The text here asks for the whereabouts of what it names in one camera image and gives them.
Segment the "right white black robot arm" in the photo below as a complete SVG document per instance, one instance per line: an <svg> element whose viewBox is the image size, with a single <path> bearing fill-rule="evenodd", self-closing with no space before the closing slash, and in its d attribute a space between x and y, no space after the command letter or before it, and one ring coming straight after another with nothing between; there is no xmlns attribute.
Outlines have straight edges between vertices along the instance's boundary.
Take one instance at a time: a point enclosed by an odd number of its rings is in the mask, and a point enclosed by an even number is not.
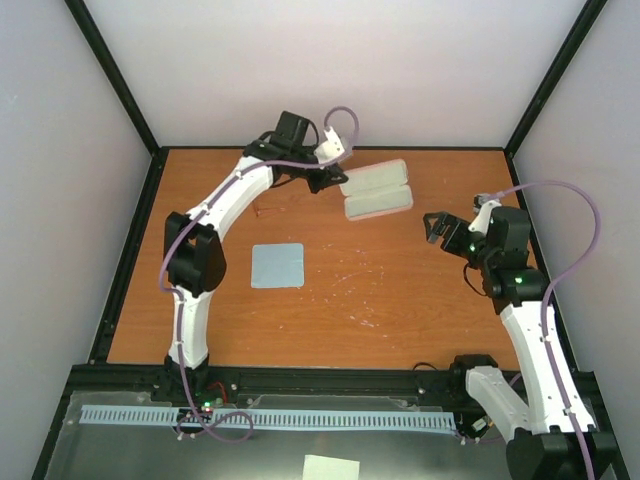
<svg viewBox="0 0 640 480"><path fill-rule="evenodd" d="M599 479L618 452L612 433L598 428L564 356L548 283L529 264L531 223L526 211L490 200L468 222L448 212L423 217L426 239L465 260L482 277L484 294L509 334L526 395L498 367L470 365L463 385L506 443L514 479Z"/></svg>

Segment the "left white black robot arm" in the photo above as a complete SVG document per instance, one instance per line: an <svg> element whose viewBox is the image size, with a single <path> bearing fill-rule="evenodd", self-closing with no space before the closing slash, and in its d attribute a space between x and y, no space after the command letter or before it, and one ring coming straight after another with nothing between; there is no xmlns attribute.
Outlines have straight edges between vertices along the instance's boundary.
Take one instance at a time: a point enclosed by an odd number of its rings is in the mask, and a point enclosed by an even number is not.
<svg viewBox="0 0 640 480"><path fill-rule="evenodd" d="M186 213L173 212L164 227L159 287L174 301L172 343L165 368L186 402L208 390L209 309L226 274L223 241L241 214L282 176L306 181L311 193L347 182L340 164L352 153L355 134L344 138L329 124L284 111L276 127L247 144L222 183Z"/></svg>

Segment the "pink glasses case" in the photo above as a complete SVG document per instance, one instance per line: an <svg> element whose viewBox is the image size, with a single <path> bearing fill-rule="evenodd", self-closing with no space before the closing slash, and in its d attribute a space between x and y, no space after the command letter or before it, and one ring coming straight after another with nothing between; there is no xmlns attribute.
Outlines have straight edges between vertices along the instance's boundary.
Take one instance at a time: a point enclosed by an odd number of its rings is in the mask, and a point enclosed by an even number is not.
<svg viewBox="0 0 640 480"><path fill-rule="evenodd" d="M340 185L340 190L349 221L399 213L414 205L403 159L351 169L345 174L348 180Z"/></svg>

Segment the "light blue cleaning cloth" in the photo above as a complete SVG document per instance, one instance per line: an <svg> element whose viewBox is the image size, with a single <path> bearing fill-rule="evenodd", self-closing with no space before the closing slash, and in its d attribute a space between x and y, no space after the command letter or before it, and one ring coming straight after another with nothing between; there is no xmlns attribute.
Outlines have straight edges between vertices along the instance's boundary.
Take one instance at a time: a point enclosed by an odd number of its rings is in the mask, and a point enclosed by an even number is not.
<svg viewBox="0 0 640 480"><path fill-rule="evenodd" d="M301 243L259 244L252 248L251 287L300 288L305 283Z"/></svg>

